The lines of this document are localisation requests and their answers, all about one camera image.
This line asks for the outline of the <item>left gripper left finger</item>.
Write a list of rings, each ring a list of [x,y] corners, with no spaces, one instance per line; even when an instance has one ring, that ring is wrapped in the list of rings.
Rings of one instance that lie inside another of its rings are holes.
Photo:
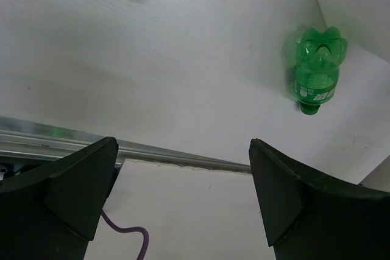
[[[1,183],[1,259],[83,259],[112,188],[106,137]]]

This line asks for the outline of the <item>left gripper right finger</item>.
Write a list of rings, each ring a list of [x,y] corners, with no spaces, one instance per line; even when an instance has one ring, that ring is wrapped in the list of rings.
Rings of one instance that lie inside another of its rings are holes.
[[[277,259],[388,259],[389,193],[327,175],[260,139],[250,166]]]

